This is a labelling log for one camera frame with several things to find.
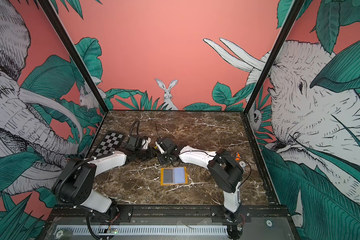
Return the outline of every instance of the brown marble surface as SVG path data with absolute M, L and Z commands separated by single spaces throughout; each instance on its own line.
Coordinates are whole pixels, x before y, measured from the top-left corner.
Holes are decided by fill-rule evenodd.
M 140 134 L 152 139 L 155 145 L 157 123 L 160 136 L 171 137 L 179 144 L 196 149 L 217 151 L 225 148 L 250 163 L 252 174 L 241 186 L 241 203 L 245 205 L 268 205 L 252 151 L 246 137 L 239 113 L 224 112 L 151 112 L 111 111 L 108 113 L 95 139 L 95 150 L 107 131 L 129 133 L 132 123 L 140 119 Z M 156 158 L 145 162 L 131 162 L 108 170 L 95 179 L 94 189 L 122 204 L 222 204 L 223 191 L 215 184 L 207 169 L 194 164 L 186 166 L 188 184 L 160 185 L 160 168 Z M 245 168 L 243 179 L 249 167 Z

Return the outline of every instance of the checkerboard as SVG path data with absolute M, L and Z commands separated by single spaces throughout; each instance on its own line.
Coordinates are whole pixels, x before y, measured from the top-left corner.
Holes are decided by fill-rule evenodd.
M 120 147 L 124 140 L 124 135 L 118 132 L 108 131 L 101 143 L 97 146 L 92 157 L 101 156 L 107 154 L 116 148 Z

